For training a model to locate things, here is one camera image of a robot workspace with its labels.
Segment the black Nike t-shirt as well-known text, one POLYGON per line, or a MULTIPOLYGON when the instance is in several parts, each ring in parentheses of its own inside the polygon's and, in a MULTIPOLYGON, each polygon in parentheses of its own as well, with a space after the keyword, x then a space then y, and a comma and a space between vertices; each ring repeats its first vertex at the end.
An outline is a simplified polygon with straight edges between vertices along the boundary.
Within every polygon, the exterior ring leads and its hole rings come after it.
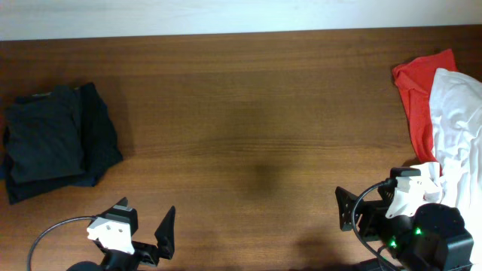
POLYGON ((84 173, 80 93, 66 86, 14 103, 5 112, 11 176, 26 184, 84 173))

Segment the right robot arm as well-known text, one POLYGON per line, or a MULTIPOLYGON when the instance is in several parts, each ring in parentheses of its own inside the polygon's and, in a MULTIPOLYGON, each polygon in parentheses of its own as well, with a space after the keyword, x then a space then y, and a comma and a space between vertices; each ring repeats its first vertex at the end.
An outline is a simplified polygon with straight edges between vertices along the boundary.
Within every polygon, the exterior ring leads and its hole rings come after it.
POLYGON ((352 231, 374 256, 357 270, 470 270, 474 239, 456 208, 429 203, 410 215, 388 214, 395 189, 381 184, 361 195, 337 187, 340 229, 352 231))

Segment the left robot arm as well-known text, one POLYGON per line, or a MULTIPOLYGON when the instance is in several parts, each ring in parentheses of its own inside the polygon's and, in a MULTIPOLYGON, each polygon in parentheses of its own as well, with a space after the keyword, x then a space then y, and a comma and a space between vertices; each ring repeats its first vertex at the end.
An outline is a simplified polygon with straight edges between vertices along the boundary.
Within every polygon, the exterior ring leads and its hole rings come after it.
POLYGON ((139 228, 138 214, 123 198, 97 215, 87 227, 87 238, 103 253, 101 263, 81 261, 70 270, 135 271, 140 266, 156 267, 161 259, 170 260, 175 253, 175 207, 172 206, 154 232, 155 245, 133 241, 139 228))

